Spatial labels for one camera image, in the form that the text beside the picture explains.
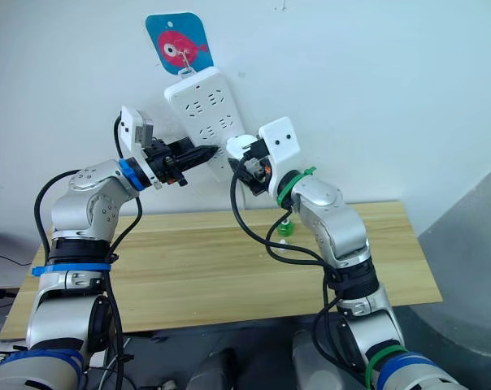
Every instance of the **blue cable tie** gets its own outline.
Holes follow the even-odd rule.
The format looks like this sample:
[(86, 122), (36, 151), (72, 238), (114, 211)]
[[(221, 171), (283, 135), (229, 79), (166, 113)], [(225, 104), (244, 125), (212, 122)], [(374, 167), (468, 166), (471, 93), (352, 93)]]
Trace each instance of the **blue cable tie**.
[(111, 264), (105, 262), (73, 262), (67, 264), (53, 264), (52, 266), (35, 266), (31, 273), (39, 277), (47, 272), (56, 271), (109, 271)]
[(128, 162), (126, 160), (120, 159), (119, 165), (121, 166), (121, 171), (123, 171), (124, 177), (130, 180), (130, 183), (133, 184), (133, 187), (137, 191), (142, 191), (143, 189), (145, 189), (145, 186), (142, 185), (141, 181), (139, 181), (139, 178), (137, 177), (135, 171), (132, 167), (128, 165)]

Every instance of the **gray wall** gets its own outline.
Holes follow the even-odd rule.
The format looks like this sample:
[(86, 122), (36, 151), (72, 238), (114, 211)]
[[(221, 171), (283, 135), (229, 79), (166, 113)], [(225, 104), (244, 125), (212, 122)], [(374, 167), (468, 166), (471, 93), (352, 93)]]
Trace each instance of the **gray wall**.
[(456, 343), (491, 353), (491, 173), (419, 241), (444, 302), (415, 311)]

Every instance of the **green bottle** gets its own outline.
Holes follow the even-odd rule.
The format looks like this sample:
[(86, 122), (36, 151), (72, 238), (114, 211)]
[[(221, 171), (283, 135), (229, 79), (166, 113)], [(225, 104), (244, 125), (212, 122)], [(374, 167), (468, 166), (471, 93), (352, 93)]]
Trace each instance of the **green bottle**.
[(289, 237), (293, 235), (294, 225), (289, 218), (286, 218), (282, 221), (281, 224), (276, 228), (278, 234), (282, 237)]

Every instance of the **blue ring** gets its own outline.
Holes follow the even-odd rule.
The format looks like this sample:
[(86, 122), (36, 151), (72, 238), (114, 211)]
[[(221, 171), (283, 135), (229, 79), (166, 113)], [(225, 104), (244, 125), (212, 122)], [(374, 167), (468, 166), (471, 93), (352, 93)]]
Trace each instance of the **blue ring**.
[(121, 171), (123, 171), (124, 177), (130, 180), (130, 182), (133, 184), (133, 187), (137, 191), (142, 191), (143, 189), (145, 189), (145, 186), (142, 185), (141, 181), (139, 181), (139, 178), (137, 177), (135, 171), (132, 167), (128, 165), (128, 162), (126, 160), (120, 159), (119, 165), (121, 166)]
[(78, 352), (74, 349), (59, 349), (60, 352), (51, 351), (48, 349), (34, 349), (32, 351), (23, 351), (12, 353), (0, 363), (0, 366), (6, 364), (8, 362), (14, 362), (16, 360), (26, 359), (26, 358), (39, 358), (39, 357), (48, 357), (48, 358), (57, 358), (59, 360), (63, 360), (64, 362), (70, 364), (77, 375), (77, 383), (81, 380), (81, 367), (79, 364), (72, 359), (70, 355), (74, 355), (77, 357)]
[(109, 271), (110, 264), (105, 262), (73, 262), (67, 264), (54, 264), (52, 266), (35, 266), (31, 273), (33, 276), (39, 277), (47, 272), (56, 271)]
[(386, 385), (386, 381), (392, 376), (394, 372), (397, 370), (410, 366), (412, 364), (428, 364), (430, 366), (439, 367), (437, 364), (432, 362), (427, 357), (421, 355), (420, 353), (404, 353), (403, 355), (398, 355), (390, 360), (388, 360), (381, 373), (379, 374), (379, 378), (377, 379), (377, 390), (383, 390)]

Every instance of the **red fish drawing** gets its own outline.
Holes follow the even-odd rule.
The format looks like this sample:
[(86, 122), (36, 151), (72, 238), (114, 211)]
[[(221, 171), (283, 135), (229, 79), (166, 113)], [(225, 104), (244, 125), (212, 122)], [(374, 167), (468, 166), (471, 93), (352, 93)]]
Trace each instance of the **red fish drawing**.
[(176, 67), (186, 66), (182, 55), (183, 52), (189, 64), (196, 59), (199, 50), (207, 52), (206, 44), (197, 46), (186, 35), (177, 31), (168, 30), (162, 32), (158, 41), (163, 57)]

